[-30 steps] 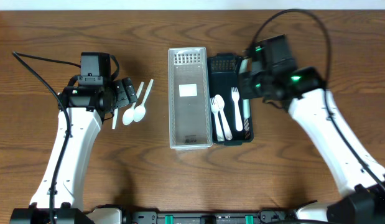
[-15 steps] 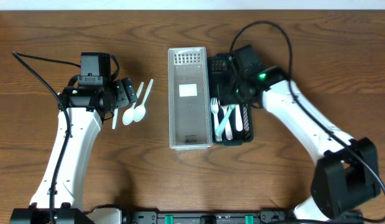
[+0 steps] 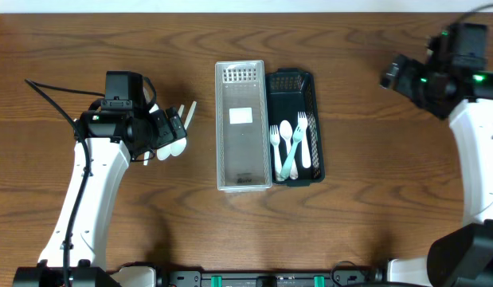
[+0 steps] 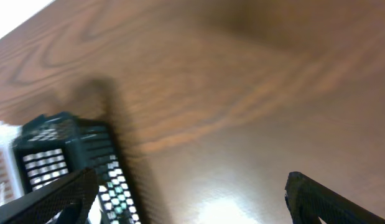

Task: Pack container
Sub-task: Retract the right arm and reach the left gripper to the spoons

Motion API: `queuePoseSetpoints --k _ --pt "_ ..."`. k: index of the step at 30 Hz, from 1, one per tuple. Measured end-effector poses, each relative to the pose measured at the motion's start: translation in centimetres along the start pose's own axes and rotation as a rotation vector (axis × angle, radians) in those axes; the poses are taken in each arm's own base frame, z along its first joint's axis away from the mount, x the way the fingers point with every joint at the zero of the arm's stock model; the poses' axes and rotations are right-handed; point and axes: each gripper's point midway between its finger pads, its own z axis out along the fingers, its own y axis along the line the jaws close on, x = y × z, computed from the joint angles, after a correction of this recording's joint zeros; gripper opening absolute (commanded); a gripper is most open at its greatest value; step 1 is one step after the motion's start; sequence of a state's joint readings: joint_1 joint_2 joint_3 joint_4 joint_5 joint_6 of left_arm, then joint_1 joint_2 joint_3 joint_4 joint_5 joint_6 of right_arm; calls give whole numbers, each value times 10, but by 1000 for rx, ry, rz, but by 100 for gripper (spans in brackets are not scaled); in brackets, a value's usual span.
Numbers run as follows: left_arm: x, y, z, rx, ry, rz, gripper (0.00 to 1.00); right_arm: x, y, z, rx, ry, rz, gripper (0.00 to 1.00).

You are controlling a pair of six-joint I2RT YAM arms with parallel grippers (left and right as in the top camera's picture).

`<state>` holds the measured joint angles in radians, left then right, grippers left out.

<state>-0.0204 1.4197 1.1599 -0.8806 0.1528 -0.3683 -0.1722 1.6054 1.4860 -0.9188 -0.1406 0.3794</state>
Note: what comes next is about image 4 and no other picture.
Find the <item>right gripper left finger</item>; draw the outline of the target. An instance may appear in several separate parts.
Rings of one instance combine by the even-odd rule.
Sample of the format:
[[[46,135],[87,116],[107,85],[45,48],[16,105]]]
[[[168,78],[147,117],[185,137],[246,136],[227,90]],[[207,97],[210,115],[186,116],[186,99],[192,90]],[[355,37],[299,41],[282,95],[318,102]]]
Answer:
[[[0,207],[0,223],[85,223],[98,194],[94,169],[75,171]]]

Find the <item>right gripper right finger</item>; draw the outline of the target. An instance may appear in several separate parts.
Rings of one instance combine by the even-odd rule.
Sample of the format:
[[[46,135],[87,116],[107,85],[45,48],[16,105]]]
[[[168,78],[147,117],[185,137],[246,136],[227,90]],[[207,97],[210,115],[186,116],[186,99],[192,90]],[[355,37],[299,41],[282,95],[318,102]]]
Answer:
[[[301,172],[290,172],[285,202],[293,224],[384,223],[385,219],[349,201]]]

